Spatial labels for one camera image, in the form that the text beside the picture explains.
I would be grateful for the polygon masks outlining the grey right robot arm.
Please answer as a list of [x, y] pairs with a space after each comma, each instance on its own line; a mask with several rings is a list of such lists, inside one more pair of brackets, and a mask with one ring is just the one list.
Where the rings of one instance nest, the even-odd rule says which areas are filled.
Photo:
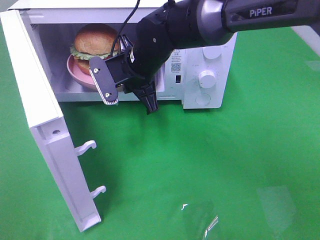
[[116, 104], [116, 87], [134, 93], [147, 112], [157, 111], [154, 74], [174, 50], [227, 43], [240, 31], [291, 26], [320, 30], [317, 0], [169, 0], [142, 18], [136, 26], [136, 42], [106, 60], [106, 88], [101, 97]]

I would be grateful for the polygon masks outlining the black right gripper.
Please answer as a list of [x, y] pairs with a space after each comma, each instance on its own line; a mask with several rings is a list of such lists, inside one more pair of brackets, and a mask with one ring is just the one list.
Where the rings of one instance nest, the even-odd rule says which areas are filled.
[[158, 107], [154, 75], [173, 51], [171, 46], [134, 46], [129, 37], [118, 37], [118, 55], [105, 60], [115, 87], [123, 84], [146, 108], [146, 114]]

